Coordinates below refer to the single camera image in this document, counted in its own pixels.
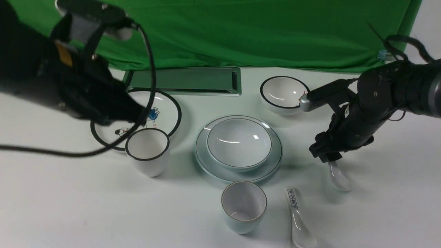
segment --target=bowl rim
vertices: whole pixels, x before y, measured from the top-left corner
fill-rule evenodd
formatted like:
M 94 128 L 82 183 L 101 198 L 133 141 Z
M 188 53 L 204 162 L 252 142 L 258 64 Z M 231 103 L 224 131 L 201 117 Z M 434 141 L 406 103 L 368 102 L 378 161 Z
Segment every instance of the bowl rim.
M 227 115 L 227 116 L 218 117 L 218 118 L 216 118 L 216 119 L 214 119 L 214 120 L 211 120 L 210 122 L 208 122 L 208 123 L 204 126 L 204 128 L 199 132 L 198 137 L 196 138 L 196 142 L 194 143 L 194 158 L 195 158 L 195 160 L 196 160 L 196 162 L 197 162 L 197 165 L 199 165 L 199 167 L 200 167 L 205 173 L 207 173 L 207 175 L 209 175 L 209 176 L 212 177 L 212 178 L 218 179 L 218 180 L 220 180 L 220 181 L 222 181 L 222 182 L 224 182 L 224 183 L 230 184 L 230 183 L 234 183 L 235 181 L 238 181 L 238 180 L 229 180 L 229 179 L 225 179 L 223 176 L 219 176 L 219 174 L 217 174 L 217 173 L 212 173 L 209 169 L 207 169 L 207 164 L 202 162 L 202 160 L 201 160 L 201 158 L 200 158 L 201 155 L 198 153 L 198 143 L 201 142 L 201 136 L 204 135 L 203 132 L 204 132 L 204 130 L 207 129 L 206 127 L 207 127 L 208 125 L 210 125 L 211 123 L 213 123 L 214 121 L 217 121 L 217 120 L 222 119 L 222 118 L 233 117 L 233 116 L 246 117 L 246 118 L 251 118 L 251 119 L 254 119 L 254 120 L 257 120 L 257 121 L 261 121 L 262 123 L 265 123 L 266 125 L 268 125 L 268 128 L 270 128 L 270 129 L 272 130 L 272 132 L 274 133 L 275 137 L 277 138 L 277 141 L 279 142 L 279 145 L 280 145 L 280 156 L 279 156 L 279 158 L 278 158 L 278 162 L 277 162 L 276 166 L 274 166 L 274 167 L 271 169 L 271 171 L 269 171 L 269 172 L 266 173 L 265 175 L 261 175 L 259 178 L 254 178 L 254 179 L 251 179 L 251 180 L 245 180 L 245 181 L 249 181 L 249 182 L 252 182 L 252 183 L 257 183 L 257 182 L 260 182 L 260 181 L 262 181 L 262 180 L 266 180 L 267 178 L 269 178 L 270 176 L 272 176 L 272 175 L 277 171 L 277 169 L 281 166 L 281 164 L 282 164 L 282 159 L 283 159 L 283 154 L 284 154 L 284 149 L 283 149 L 282 140 L 280 139 L 280 137 L 278 136 L 278 134 L 274 131 L 274 129 L 273 129 L 271 126 L 269 126 L 269 124 L 266 123 L 265 121 L 260 120 L 260 119 L 256 119 L 256 118 L 254 118 L 254 117 L 241 115 L 241 114 L 233 114 L 233 115 Z M 248 173 L 248 171 L 247 171 L 247 172 L 237 172 L 237 171 L 232 171 L 232 172 L 237 173 L 237 174 Z
M 304 84 L 302 81 L 300 81 L 300 80 L 298 80 L 298 79 L 296 79 L 296 78 L 289 77 L 289 76 L 274 76 L 274 77 L 271 77 L 271 78 L 269 78 L 269 79 L 263 81 L 262 85 L 260 86 L 260 96 L 262 96 L 262 98 L 263 98 L 267 103 L 269 103 L 269 104 L 271 104 L 271 105 L 273 105 L 273 106 L 276 106 L 277 108 L 281 108 L 281 109 L 297 109 L 297 108 L 300 108 L 300 105 L 298 105 L 298 106 L 294 106 L 294 107 L 284 107 L 284 106 L 280 106 L 280 105 L 277 105 L 277 104 L 275 104 L 275 103 L 272 103 L 270 100 L 268 100 L 268 99 L 265 97 L 265 95 L 263 94 L 263 87 L 264 87 L 264 85 L 265 85 L 268 81 L 270 81 L 270 80 L 272 80 L 272 79 L 275 79 L 275 78 L 289 78 L 289 79 L 293 79 L 293 80 L 295 80 L 295 81 L 301 83 L 301 84 L 306 88 L 306 92 L 307 92 L 307 93 L 309 93 L 309 91 L 310 91 L 309 88 L 308 88 L 308 86 L 307 86 L 306 84 Z
M 269 141 L 271 142 L 271 143 L 270 143 L 270 147 L 269 147 L 269 151 L 268 151 L 268 153 L 266 154 L 266 156 L 265 156 L 261 161 L 255 163 L 255 164 L 253 164 L 253 165 L 249 165 L 249 166 L 234 166 L 234 165 L 229 165 L 229 164 L 226 164 L 226 163 L 222 162 L 221 160 L 219 160 L 218 158 L 216 158 L 216 157 L 213 155 L 213 153 L 211 152 L 210 145 L 209 145 L 209 138 L 210 138 L 210 135 L 211 135 L 211 132 L 213 131 L 213 129 L 215 129 L 216 126 L 218 126 L 218 125 L 221 124 L 222 122 L 225 122 L 225 121 L 228 121 L 228 120 L 234 120 L 234 119 L 241 119 L 241 120 L 248 120 L 248 121 L 251 121 L 251 122 L 253 122 L 253 123 L 259 125 L 259 127 L 261 127 L 261 128 L 266 132 L 266 134 L 268 135 L 268 137 L 269 137 Z M 217 161 L 219 161 L 221 164 L 226 165 L 226 166 L 228 166 L 228 167 L 232 167 L 232 168 L 234 168 L 234 169 L 249 169 L 249 168 L 253 168 L 253 167 L 255 167 L 255 166 L 260 165 L 261 163 L 263 163 L 263 162 L 269 157 L 269 155 L 270 155 L 271 152 L 273 151 L 273 140 L 271 139 L 271 135 L 269 134 L 269 132 L 268 132 L 268 131 L 267 131 L 262 125 L 260 125 L 259 123 L 255 122 L 255 121 L 252 121 L 252 120 L 249 120 L 249 119 L 245 119 L 245 118 L 240 118 L 240 117 L 238 117 L 238 118 L 231 118 L 231 119 L 223 120 L 223 121 L 217 123 L 216 125 L 214 125 L 214 127 L 211 128 L 210 132 L 209 132 L 208 135 L 207 135 L 207 148 L 208 148 L 208 152 L 210 153 L 210 155 L 211 155 L 214 159 L 216 159 Z

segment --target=yellow label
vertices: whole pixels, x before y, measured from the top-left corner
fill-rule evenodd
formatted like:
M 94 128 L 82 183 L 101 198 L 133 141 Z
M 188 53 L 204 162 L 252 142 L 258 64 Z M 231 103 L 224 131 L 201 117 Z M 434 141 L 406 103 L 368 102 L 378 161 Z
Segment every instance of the yellow label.
M 69 52 L 69 50 L 67 48 L 65 48 L 63 45 L 58 44 L 57 42 L 55 42 L 55 45 L 58 49 L 58 54 L 60 55 L 60 61 L 69 66 L 72 67 L 72 57 L 71 57 L 71 53 Z

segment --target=plate with cartoon design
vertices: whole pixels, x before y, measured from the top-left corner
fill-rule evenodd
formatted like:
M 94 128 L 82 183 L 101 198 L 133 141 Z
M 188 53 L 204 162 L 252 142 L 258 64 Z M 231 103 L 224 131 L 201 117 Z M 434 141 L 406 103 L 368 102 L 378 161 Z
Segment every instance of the plate with cartoon design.
M 146 106 L 150 97 L 150 90 L 148 89 L 133 89 L 129 91 L 129 95 L 142 106 Z M 172 136 L 179 127 L 181 122 L 181 107 L 178 102 L 165 92 L 157 91 L 155 94 L 155 100 L 153 101 L 152 111 L 147 118 L 147 123 L 143 128 L 158 128 L 168 136 Z M 126 121 L 115 121 L 113 124 L 107 127 L 96 125 L 94 122 L 90 123 L 90 130 L 93 137 L 102 145 L 106 146 L 109 143 L 115 141 L 127 132 L 133 123 Z M 125 151 L 125 142 L 121 142 L 113 149 L 119 151 Z

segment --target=plate with black rim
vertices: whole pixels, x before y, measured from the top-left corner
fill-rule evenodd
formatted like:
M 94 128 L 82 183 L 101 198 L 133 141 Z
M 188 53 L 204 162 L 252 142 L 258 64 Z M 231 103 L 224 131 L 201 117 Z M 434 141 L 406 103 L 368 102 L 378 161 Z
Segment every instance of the plate with black rim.
M 207 149 L 207 139 L 211 129 L 222 121 L 235 118 L 254 121 L 255 123 L 264 127 L 271 137 L 271 141 L 273 144 L 271 149 L 273 150 L 274 156 L 268 157 L 264 164 L 254 170 L 246 172 L 235 172 L 223 166 L 219 166 L 217 163 L 213 163 L 213 158 L 209 154 L 209 151 Z M 225 183 L 236 181 L 259 182 L 273 175 L 280 167 L 283 157 L 283 148 L 279 136 L 277 136 L 275 131 L 266 122 L 249 116 L 233 115 L 221 117 L 208 123 L 199 133 L 199 136 L 196 140 L 194 154 L 196 156 L 196 161 L 202 168 L 202 170 L 204 170 L 208 175 L 215 177 Z
M 133 89 L 129 91 L 129 95 L 137 103 L 146 106 L 149 101 L 150 90 Z M 140 126 L 138 130 L 143 128 L 158 128 L 171 137 L 178 129 L 181 117 L 182 111 L 178 102 L 167 93 L 158 90 L 155 94 L 152 111 L 147 118 L 147 123 Z M 90 122 L 90 130 L 93 137 L 104 146 L 121 137 L 132 126 L 133 123 L 128 123 L 127 121 L 115 121 L 107 127 L 96 125 L 92 121 Z M 126 142 L 123 141 L 113 149 L 125 151 L 125 144 Z

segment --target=blue cartoon figure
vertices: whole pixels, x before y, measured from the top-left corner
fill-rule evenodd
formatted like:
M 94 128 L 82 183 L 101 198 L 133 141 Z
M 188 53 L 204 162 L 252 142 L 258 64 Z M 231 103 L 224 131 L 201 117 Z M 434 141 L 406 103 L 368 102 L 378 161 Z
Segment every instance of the blue cartoon figure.
M 158 118 L 158 115 L 159 115 L 158 108 L 152 108 L 149 117 L 147 118 L 147 121 L 155 122 L 155 120 Z

